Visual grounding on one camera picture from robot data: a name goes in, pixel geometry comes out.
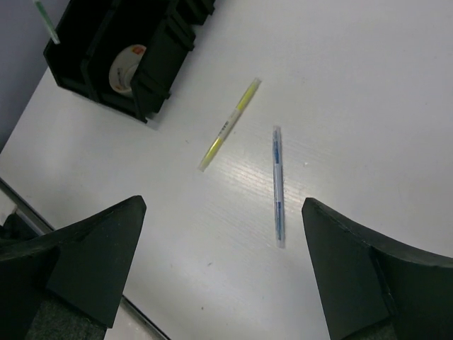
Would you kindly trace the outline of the blue thin pen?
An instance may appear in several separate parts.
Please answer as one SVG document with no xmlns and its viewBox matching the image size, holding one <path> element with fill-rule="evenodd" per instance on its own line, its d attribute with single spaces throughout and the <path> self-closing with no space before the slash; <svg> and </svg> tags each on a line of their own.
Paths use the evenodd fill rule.
<svg viewBox="0 0 453 340">
<path fill-rule="evenodd" d="M 285 247 L 285 212 L 284 212 L 284 181 L 282 170 L 282 139 L 281 129 L 273 128 L 273 192 L 274 192 L 274 215 L 275 236 L 277 246 Z"/>
</svg>

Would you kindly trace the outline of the large brown tape roll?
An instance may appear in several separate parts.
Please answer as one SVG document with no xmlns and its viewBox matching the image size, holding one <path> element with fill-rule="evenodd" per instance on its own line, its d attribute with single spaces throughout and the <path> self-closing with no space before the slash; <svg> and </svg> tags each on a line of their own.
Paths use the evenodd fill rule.
<svg viewBox="0 0 453 340">
<path fill-rule="evenodd" d="M 130 45 L 117 55 L 108 75 L 110 87 L 114 92 L 132 98 L 132 78 L 145 52 L 144 45 Z"/>
</svg>

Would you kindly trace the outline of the green thin pen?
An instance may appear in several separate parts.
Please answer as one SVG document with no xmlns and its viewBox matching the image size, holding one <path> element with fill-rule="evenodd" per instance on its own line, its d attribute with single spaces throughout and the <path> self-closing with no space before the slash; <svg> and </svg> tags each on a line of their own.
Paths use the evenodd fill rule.
<svg viewBox="0 0 453 340">
<path fill-rule="evenodd" d="M 52 42 L 56 45 L 60 44 L 60 39 L 57 34 L 56 28 L 48 15 L 44 5 L 42 4 L 41 0 L 33 0 L 33 3 L 38 10 L 38 13 L 40 14 L 40 17 L 42 18 L 42 21 L 44 23 L 45 28 L 47 29 L 47 32 L 50 35 L 50 38 Z"/>
</svg>

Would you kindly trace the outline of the yellow thin pen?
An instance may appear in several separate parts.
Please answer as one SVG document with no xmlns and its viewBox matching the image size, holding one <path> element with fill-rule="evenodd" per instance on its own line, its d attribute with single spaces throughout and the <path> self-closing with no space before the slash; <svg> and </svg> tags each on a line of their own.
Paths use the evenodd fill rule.
<svg viewBox="0 0 453 340">
<path fill-rule="evenodd" d="M 217 135 L 216 139 L 207 150 L 205 156 L 201 160 L 198 169 L 200 171 L 204 171 L 212 162 L 216 154 L 218 153 L 220 147 L 223 145 L 225 139 L 231 132 L 231 129 L 236 124 L 238 119 L 241 117 L 243 112 L 245 111 L 247 105 L 250 103 L 251 99 L 255 95 L 256 91 L 258 90 L 261 84 L 261 80 L 259 78 L 255 78 L 249 87 L 244 92 L 243 96 L 241 97 L 240 101 L 237 103 L 236 107 L 234 108 L 233 112 L 229 116 L 228 120 L 225 122 L 219 134 Z"/>
</svg>

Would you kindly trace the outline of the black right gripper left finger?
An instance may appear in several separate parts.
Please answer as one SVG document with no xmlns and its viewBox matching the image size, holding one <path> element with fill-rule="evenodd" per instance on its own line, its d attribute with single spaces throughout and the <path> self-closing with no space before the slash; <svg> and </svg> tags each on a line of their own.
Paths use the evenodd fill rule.
<svg viewBox="0 0 453 340">
<path fill-rule="evenodd" d="M 103 339 L 146 210 L 135 195 L 43 235 L 10 215 L 1 226 L 1 338 Z"/>
</svg>

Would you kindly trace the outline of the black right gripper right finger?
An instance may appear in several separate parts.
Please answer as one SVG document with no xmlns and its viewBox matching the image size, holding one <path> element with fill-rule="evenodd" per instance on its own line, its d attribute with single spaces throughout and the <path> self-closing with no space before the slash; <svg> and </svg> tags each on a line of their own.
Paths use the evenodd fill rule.
<svg viewBox="0 0 453 340">
<path fill-rule="evenodd" d="M 452 338 L 452 259 L 360 225 L 315 198 L 302 219 L 331 339 Z"/>
</svg>

